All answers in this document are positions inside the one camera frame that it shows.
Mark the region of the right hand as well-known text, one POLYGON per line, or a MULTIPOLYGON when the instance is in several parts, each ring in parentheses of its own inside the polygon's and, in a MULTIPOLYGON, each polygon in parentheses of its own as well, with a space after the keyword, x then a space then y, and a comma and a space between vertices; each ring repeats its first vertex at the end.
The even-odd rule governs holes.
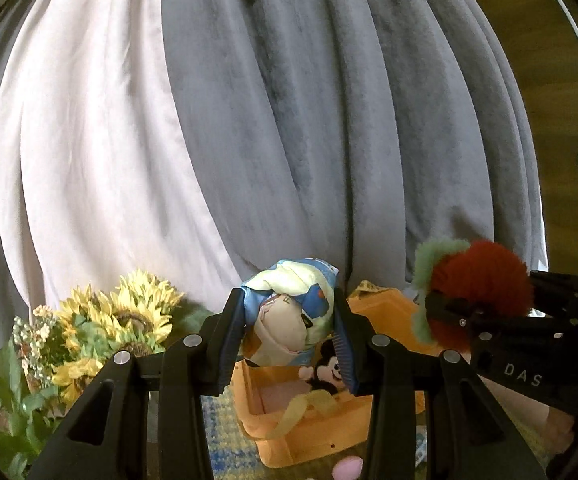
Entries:
POLYGON ((566 452, 571 446, 574 440, 572 415, 522 396, 490 379, 482 377, 482 380, 509 417, 534 434, 548 454, 566 452))

